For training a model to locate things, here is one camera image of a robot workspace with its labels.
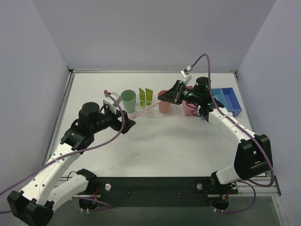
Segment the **yellow toothpaste tube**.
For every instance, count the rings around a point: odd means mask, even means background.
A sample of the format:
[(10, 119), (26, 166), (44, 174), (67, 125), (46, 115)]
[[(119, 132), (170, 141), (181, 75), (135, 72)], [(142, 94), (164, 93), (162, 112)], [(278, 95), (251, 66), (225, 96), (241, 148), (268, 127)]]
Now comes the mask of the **yellow toothpaste tube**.
[(139, 88), (139, 99), (140, 99), (140, 106), (144, 107), (146, 106), (146, 95), (145, 91), (142, 88)]
[(146, 95), (146, 105), (150, 106), (152, 104), (153, 90), (146, 88), (145, 95)]

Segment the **orange plastic cup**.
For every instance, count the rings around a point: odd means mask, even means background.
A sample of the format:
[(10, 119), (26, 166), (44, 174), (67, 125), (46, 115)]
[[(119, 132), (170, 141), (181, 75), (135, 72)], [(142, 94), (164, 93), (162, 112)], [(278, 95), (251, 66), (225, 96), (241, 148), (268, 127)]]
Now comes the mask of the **orange plastic cup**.
[[(158, 93), (158, 97), (165, 94), (167, 92), (167, 90), (162, 90)], [(159, 104), (158, 104), (158, 107), (159, 107), (159, 111), (163, 114), (166, 114), (166, 113), (169, 113), (170, 112), (170, 108), (171, 108), (171, 104), (168, 103), (168, 102), (163, 102), (161, 101)]]

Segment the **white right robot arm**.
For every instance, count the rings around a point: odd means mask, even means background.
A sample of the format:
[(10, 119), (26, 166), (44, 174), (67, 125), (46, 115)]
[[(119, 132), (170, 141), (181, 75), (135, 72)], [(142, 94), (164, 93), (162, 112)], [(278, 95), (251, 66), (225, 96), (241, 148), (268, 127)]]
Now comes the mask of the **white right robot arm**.
[(207, 77), (199, 77), (193, 88), (177, 80), (174, 86), (158, 99), (175, 105), (183, 102), (195, 106), (198, 114), (216, 126), (237, 148), (234, 162), (212, 174), (218, 185), (250, 180), (272, 171), (271, 144), (266, 135), (258, 135), (236, 120), (222, 103), (215, 100)]

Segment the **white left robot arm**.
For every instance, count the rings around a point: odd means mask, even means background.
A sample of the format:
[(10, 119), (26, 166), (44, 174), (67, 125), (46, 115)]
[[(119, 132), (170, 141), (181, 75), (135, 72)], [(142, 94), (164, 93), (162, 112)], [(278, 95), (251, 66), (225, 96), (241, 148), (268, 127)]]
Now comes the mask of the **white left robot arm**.
[(96, 133), (110, 127), (125, 134), (135, 124), (126, 111), (119, 111), (114, 105), (104, 103), (100, 107), (95, 102), (85, 103), (45, 168), (19, 192), (12, 191), (8, 195), (12, 214), (29, 226), (45, 226), (54, 212), (73, 196), (99, 190), (96, 174), (87, 169), (80, 169), (68, 181), (58, 187), (55, 185), (83, 150), (93, 143)]

